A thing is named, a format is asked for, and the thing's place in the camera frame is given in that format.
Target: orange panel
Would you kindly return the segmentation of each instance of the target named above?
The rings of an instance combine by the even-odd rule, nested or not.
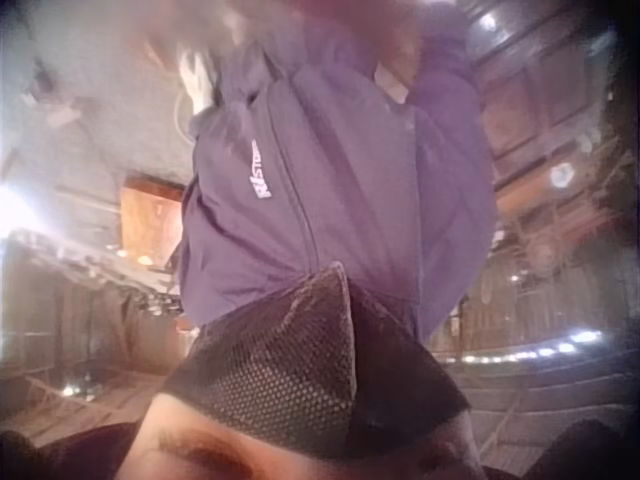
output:
[[[144,178],[127,179],[120,193],[122,246],[127,258],[164,267],[182,236],[182,191]]]

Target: eyebrow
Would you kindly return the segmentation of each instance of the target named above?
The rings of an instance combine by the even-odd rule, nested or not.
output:
[[[230,480],[267,480],[238,448],[198,430],[161,431],[157,450]]]

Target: person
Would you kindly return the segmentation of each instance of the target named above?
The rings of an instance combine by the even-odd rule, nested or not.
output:
[[[197,114],[185,312],[199,327],[339,261],[425,341],[479,272],[497,219],[467,18],[449,2],[416,7],[424,51],[400,105],[375,84],[375,50],[353,33],[366,29],[336,2],[303,3],[316,16],[283,14],[215,71],[199,53],[180,62]]]
[[[38,466],[118,480],[485,478],[469,405],[422,341],[488,252],[490,155],[466,18],[445,3],[422,13],[404,105],[374,83],[368,44],[327,18],[288,17],[215,78],[205,57],[184,57],[197,115],[179,277],[200,334],[135,429],[65,439]]]

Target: wooden panel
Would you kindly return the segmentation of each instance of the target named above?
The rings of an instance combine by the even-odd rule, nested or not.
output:
[[[132,261],[146,256],[164,267],[182,235],[182,192],[147,179],[128,179],[121,199],[122,246]]]
[[[536,108],[524,72],[496,85],[485,95],[483,119],[494,155],[531,140],[538,133]]]
[[[540,73],[545,107],[551,125],[586,108],[588,101],[584,49],[565,45],[542,57]]]

